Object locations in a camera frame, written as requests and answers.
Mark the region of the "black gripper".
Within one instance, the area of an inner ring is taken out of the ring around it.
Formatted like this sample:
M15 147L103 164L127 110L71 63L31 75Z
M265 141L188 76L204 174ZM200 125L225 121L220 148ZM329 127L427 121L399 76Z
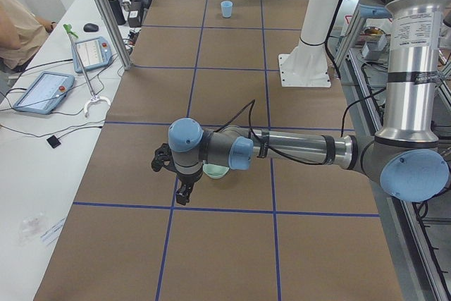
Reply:
M182 173L177 171L177 177L182 184L175 193L175 199L178 204L186 205L190 202L190 195L194 189L194 184L201 179L202 175L202 166L196 168L190 173Z

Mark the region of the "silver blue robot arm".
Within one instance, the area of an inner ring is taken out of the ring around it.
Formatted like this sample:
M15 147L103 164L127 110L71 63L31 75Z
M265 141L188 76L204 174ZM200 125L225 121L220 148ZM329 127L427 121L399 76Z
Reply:
M205 164L246 170L252 157L280 157L310 166L335 164L364 174L387 194L406 202L437 195L449 177L431 130L439 33L449 2L360 0L362 6L383 8L393 18L383 126L372 137L299 135L231 123L207 130L191 118L173 122L164 166L181 183L177 203L189 202Z

